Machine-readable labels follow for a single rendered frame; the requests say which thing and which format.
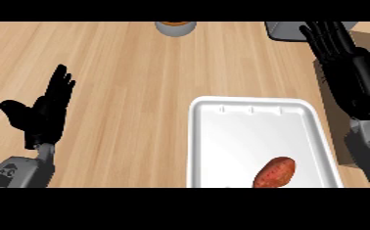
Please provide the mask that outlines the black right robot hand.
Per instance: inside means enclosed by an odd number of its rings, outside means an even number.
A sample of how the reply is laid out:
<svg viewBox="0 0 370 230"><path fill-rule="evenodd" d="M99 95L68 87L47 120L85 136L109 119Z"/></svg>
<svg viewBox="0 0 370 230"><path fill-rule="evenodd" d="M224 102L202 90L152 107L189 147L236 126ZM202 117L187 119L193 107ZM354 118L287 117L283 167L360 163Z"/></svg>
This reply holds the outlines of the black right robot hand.
<svg viewBox="0 0 370 230"><path fill-rule="evenodd" d="M299 30L337 106L349 117L370 120L370 51L355 45L342 22L305 22Z"/></svg>

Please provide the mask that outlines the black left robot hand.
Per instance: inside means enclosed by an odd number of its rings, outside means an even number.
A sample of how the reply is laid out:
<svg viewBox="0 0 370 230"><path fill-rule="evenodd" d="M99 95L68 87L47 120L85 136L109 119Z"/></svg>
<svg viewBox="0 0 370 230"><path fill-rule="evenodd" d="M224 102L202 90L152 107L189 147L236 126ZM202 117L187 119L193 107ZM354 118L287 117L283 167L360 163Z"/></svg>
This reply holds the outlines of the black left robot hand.
<svg viewBox="0 0 370 230"><path fill-rule="evenodd" d="M25 148L32 150L37 145L51 144L60 140L66 108L71 101L75 80L59 65L50 77L44 94L28 107L16 100L0 102L0 110L9 118L10 125L25 132Z"/></svg>

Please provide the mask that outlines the brown cardboard box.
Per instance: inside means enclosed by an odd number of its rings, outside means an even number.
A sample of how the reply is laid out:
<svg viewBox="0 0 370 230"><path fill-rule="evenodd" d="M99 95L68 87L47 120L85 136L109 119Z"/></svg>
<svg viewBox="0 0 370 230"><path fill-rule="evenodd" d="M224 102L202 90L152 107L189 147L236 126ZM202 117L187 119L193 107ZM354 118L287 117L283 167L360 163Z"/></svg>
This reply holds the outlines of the brown cardboard box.
<svg viewBox="0 0 370 230"><path fill-rule="evenodd" d="M357 166L343 141L345 134L349 131L349 120L352 119L352 117L348 116L348 114L345 113L345 111L340 109L340 107L334 102L332 90L326 82L324 73L321 70L318 60L314 61L314 67L320 82L324 110L330 126L333 146L336 150L336 160L337 163L342 165Z"/></svg>

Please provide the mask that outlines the white foam tray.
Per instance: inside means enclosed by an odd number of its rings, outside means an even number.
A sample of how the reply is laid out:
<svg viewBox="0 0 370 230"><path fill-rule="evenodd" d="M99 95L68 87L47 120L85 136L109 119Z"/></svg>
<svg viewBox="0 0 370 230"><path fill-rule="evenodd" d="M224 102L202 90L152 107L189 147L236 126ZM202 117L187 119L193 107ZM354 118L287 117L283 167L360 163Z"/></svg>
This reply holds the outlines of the white foam tray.
<svg viewBox="0 0 370 230"><path fill-rule="evenodd" d="M187 110L187 187L250 188L278 157L295 160L290 188L342 186L312 105L289 98L194 98Z"/></svg>

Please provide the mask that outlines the reddish-brown sweet potato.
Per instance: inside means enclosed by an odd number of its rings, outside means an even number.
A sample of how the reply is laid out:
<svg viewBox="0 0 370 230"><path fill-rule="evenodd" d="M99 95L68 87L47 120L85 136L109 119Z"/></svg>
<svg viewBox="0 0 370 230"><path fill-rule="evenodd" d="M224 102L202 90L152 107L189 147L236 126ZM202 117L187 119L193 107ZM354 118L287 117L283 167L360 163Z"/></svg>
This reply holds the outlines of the reddish-brown sweet potato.
<svg viewBox="0 0 370 230"><path fill-rule="evenodd" d="M277 188L284 186L295 174L295 160L287 157L274 158L259 170L253 180L255 188Z"/></svg>

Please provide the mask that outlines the grey flat appliance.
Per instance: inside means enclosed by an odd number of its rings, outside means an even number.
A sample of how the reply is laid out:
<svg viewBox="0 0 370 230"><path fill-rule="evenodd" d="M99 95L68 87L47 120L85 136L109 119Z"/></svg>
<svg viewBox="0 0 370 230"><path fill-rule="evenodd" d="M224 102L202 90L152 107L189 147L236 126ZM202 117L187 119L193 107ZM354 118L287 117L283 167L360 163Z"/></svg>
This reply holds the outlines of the grey flat appliance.
<svg viewBox="0 0 370 230"><path fill-rule="evenodd" d="M334 35L339 39L351 39L349 30L357 25L357 22L342 22L345 32L336 32ZM299 27L308 26L305 22L265 22L265 32L271 40L284 42L305 42L306 37L301 32Z"/></svg>

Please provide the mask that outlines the grey cup with orange top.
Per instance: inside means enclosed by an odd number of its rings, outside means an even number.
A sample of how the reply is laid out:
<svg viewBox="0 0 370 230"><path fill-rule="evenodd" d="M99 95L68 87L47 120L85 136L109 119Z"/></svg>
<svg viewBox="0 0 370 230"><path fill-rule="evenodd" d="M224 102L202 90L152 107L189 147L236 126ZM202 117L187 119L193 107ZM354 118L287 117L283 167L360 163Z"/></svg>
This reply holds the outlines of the grey cup with orange top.
<svg viewBox="0 0 370 230"><path fill-rule="evenodd" d="M155 26L162 34L171 37L181 37L191 33L196 22L189 23L162 23L155 22Z"/></svg>

